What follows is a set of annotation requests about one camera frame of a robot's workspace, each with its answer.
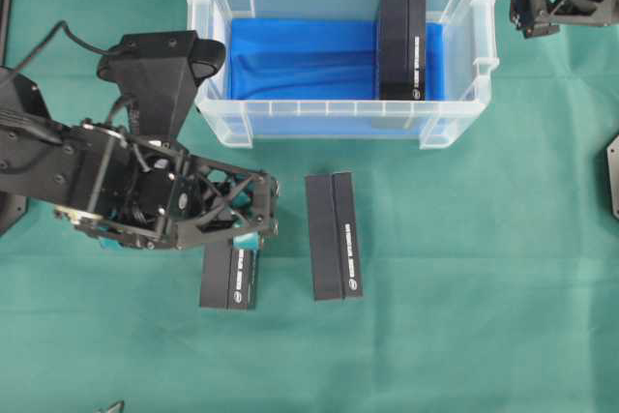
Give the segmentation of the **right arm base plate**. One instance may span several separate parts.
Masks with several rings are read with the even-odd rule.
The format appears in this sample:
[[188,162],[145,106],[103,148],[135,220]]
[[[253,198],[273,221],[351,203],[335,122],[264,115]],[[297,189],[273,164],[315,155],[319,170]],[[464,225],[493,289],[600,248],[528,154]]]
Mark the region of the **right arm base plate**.
[[606,161],[611,198],[612,215],[619,219],[619,135],[606,147]]

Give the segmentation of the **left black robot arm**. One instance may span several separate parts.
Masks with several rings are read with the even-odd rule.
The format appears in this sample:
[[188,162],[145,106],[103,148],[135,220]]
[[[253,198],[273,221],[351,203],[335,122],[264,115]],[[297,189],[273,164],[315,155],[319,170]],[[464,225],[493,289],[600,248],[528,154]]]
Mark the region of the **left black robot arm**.
[[1,192],[46,202],[120,248],[241,248],[279,232],[274,176],[201,158],[169,135],[61,124],[38,85],[10,68],[1,70]]

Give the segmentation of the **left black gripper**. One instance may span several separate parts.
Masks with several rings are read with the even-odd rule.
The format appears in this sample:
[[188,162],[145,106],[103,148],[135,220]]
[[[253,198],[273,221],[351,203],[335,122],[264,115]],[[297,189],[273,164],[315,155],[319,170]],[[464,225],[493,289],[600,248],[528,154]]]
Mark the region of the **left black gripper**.
[[258,251],[278,232],[279,184],[265,171],[123,127],[53,123],[52,133],[63,166],[53,180],[64,191],[54,214],[91,238],[127,249]]

